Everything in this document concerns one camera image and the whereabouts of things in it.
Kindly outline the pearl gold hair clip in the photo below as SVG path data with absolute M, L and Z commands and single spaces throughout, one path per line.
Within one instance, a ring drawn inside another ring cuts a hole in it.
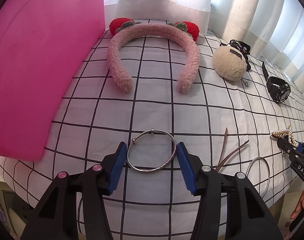
M 293 146 L 295 146 L 295 147 L 299 146 L 299 142 L 296 141 L 294 138 L 291 124 L 286 129 L 280 129 L 278 131 L 273 131 L 272 133 L 270 133 L 270 136 L 273 138 L 283 138 L 283 139 L 287 140 Z

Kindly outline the plain silver bangle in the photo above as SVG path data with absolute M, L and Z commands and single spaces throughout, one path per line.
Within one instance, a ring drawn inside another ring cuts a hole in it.
M 264 157 L 256 157 L 250 162 L 250 164 L 246 170 L 245 174 L 247 177 L 251 173 L 251 170 L 255 164 L 258 164 L 258 169 L 259 169 L 259 173 L 260 173 L 259 185 L 261 185 L 262 183 L 265 185 L 265 188 L 263 191 L 259 190 L 261 198 L 264 198 L 268 192 L 269 185 L 270 185 L 270 179 L 271 179 L 270 166 Z

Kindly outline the black wrist watch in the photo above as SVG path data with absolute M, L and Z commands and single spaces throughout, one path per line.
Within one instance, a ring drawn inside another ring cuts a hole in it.
M 275 76 L 269 76 L 266 65 L 262 62 L 263 75 L 266 80 L 268 92 L 275 103 L 286 101 L 291 93 L 291 87 L 285 80 Z

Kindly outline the silver beaded bangle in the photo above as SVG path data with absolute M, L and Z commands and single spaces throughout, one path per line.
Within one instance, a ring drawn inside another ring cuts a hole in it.
M 172 133 L 152 128 L 132 136 L 126 163 L 131 170 L 141 174 L 171 171 L 176 151 L 177 142 Z

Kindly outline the pink fuzzy strawberry headband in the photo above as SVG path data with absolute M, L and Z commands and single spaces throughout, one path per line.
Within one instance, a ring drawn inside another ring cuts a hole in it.
M 187 93 L 196 79 L 200 64 L 200 50 L 196 44 L 199 27 L 188 21 L 175 23 L 141 23 L 130 18 L 113 19 L 109 24 L 112 35 L 107 48 L 107 65 L 111 77 L 121 91 L 128 93 L 133 87 L 132 76 L 123 66 L 120 50 L 135 40 L 146 37 L 149 49 L 185 52 L 186 62 L 177 78 L 177 89 Z

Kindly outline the white black grid bedsheet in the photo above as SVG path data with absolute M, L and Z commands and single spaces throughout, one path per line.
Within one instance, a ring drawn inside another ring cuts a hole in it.
M 275 104 L 254 57 L 242 81 L 225 81 L 212 67 L 219 41 L 208 31 L 198 37 L 200 68 L 187 93 L 177 89 L 184 51 L 149 49 L 146 37 L 128 43 L 120 58 L 133 87 L 124 93 L 107 66 L 111 38 L 104 29 L 70 81 L 51 121 L 42 158 L 30 162 L 0 156 L 0 176 L 19 197 L 36 206 L 59 172 L 81 173 L 114 153 L 120 142 L 129 143 L 133 135 L 152 128 L 172 133 L 211 166 L 218 164 L 228 128 L 225 154 L 249 142 L 227 161 L 223 173 L 246 172 L 254 158 L 264 157 L 271 175 L 266 204 L 273 205 L 290 188 L 296 175 L 270 132 L 291 124 L 296 139 L 304 141 L 304 97 L 296 87 L 284 104 Z

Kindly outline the cream fluffy round pouch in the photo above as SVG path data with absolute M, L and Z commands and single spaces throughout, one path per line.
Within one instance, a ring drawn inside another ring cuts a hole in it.
M 228 81 L 240 80 L 247 69 L 243 54 L 231 46 L 220 46 L 216 49 L 212 65 L 217 74 Z

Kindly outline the white curtain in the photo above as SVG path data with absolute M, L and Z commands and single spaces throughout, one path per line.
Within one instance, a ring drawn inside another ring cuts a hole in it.
M 304 7 L 299 0 L 104 0 L 105 17 L 192 21 L 251 45 L 304 90 Z

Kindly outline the pink plastic bin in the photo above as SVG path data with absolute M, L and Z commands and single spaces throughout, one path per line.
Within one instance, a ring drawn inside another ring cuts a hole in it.
M 0 0 L 0 156 L 41 158 L 61 98 L 104 29 L 104 0 Z

